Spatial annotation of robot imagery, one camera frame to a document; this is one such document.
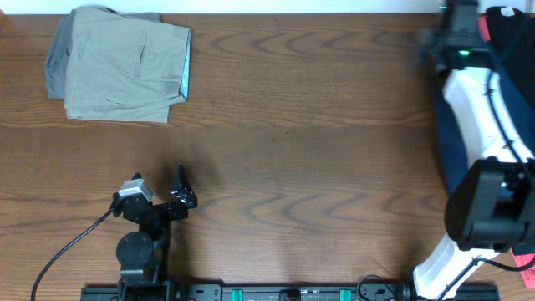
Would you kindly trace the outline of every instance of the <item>red object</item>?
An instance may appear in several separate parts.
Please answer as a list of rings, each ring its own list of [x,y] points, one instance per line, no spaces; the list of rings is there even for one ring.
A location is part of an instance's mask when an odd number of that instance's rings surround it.
[[[479,34],[481,35],[481,38],[483,38],[483,41],[490,41],[491,34],[488,31],[487,17],[479,17],[479,19],[477,20],[477,25],[479,27]]]
[[[515,259],[517,267],[521,267],[525,264],[528,264],[535,257],[535,254],[529,255],[515,255],[512,254],[512,257]],[[530,268],[526,272],[520,272],[526,288],[535,288],[535,268]]]

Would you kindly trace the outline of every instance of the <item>wood grain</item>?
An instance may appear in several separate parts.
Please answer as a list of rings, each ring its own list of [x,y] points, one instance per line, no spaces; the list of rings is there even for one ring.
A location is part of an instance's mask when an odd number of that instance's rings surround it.
[[[446,195],[415,60],[433,16],[165,15],[193,32],[190,101],[168,125],[67,120],[44,92],[60,18],[0,28],[1,300],[28,300],[43,265],[134,172],[168,202],[177,162],[200,200],[174,231],[170,269],[187,282],[400,278],[440,241]],[[116,283],[116,244],[135,229],[105,221],[53,265],[38,299]],[[504,300],[535,297],[514,273],[472,279]]]

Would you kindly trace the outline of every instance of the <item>black fabric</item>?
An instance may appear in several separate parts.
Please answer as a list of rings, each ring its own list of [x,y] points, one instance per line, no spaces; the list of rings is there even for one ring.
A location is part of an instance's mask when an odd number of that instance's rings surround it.
[[[491,45],[509,77],[532,109],[535,109],[535,18],[514,8],[515,15],[502,15],[501,7],[487,9]]]

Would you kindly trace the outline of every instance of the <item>gray fabric stack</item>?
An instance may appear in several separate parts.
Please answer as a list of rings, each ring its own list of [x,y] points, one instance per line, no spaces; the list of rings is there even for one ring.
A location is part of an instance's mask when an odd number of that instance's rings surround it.
[[[160,18],[74,10],[48,51],[48,97],[64,99],[70,119],[167,122],[187,100],[191,31]]]

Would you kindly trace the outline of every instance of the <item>wooden table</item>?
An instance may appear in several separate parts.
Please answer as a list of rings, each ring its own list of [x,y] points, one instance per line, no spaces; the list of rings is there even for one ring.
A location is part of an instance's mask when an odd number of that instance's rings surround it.
[[[168,125],[67,120],[44,91],[61,16],[0,28],[0,299],[28,300],[44,264],[139,171],[170,198],[182,162],[199,207],[175,225],[187,283],[356,283],[406,278],[444,234],[431,93],[415,52],[431,15],[168,15],[193,31],[191,94]],[[109,218],[65,253],[38,300],[116,283]],[[511,255],[499,257],[512,264]],[[504,300],[519,274],[483,267]]]

